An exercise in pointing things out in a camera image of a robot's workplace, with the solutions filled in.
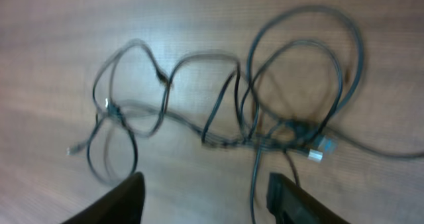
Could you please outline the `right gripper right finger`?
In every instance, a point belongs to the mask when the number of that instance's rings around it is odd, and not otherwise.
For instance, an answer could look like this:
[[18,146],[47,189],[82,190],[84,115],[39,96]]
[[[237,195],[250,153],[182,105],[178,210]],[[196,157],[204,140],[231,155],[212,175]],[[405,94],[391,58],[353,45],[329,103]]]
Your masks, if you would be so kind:
[[276,224],[348,224],[283,174],[270,173],[266,201]]

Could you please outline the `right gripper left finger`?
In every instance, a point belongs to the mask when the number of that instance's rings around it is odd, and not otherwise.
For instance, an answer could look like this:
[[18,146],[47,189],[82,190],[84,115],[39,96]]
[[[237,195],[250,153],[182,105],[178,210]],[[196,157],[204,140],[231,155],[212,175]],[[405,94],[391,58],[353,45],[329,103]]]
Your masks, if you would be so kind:
[[141,224],[145,195],[144,176],[136,172],[63,224]]

